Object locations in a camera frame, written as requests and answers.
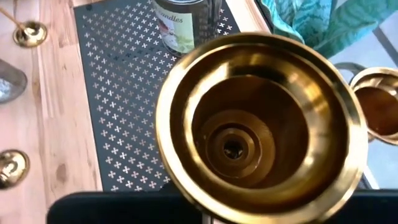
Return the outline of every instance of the wooden surface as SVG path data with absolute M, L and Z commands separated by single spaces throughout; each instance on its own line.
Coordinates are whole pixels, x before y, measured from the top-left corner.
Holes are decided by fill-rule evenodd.
M 0 192 L 1 224 L 45 223 L 57 199 L 101 190 L 73 15 L 73 7 L 91 2 L 96 0 L 0 0 L 17 20 L 49 28 L 44 44 L 22 49 L 12 40 L 15 25 L 0 15 L 0 58 L 29 79 L 22 96 L 0 105 L 0 151 L 20 149 L 31 161 L 26 179 Z M 268 31 L 251 0 L 228 5 L 241 31 Z

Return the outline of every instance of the candles label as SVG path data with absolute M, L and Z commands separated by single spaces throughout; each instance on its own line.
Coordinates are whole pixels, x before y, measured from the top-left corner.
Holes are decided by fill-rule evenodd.
M 155 1 L 153 3 L 164 44 L 183 54 L 193 50 L 195 43 L 192 14 L 170 12 Z

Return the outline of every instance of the cross pattern cutout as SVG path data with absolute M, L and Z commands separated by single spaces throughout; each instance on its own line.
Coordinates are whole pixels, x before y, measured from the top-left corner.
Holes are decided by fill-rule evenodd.
M 219 35 L 239 29 L 224 2 Z M 75 9 L 104 190 L 159 190 L 170 181 L 155 141 L 155 104 L 177 62 L 163 46 L 149 0 Z

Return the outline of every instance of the brass bowl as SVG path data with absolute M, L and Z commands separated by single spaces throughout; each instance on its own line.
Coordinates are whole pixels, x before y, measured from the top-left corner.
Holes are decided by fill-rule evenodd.
M 184 196 L 234 223 L 305 223 L 341 208 L 366 167 L 366 122 L 337 69 L 285 37 L 220 37 L 182 58 L 156 110 Z
M 369 139 L 398 145 L 398 70 L 373 67 L 350 82 L 368 123 Z

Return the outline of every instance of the wooden table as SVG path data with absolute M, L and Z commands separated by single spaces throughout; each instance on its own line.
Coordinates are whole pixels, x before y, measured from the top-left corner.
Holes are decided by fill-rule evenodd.
M 17 20 L 49 28 L 44 44 L 22 49 L 12 40 L 15 25 L 0 15 L 0 58 L 29 79 L 22 96 L 0 105 L 0 151 L 19 149 L 31 161 L 26 179 L 0 192 L 1 224 L 45 223 L 57 199 L 102 190 L 73 15 L 73 7 L 96 1 L 0 0 Z M 254 1 L 228 5 L 241 31 L 269 31 Z

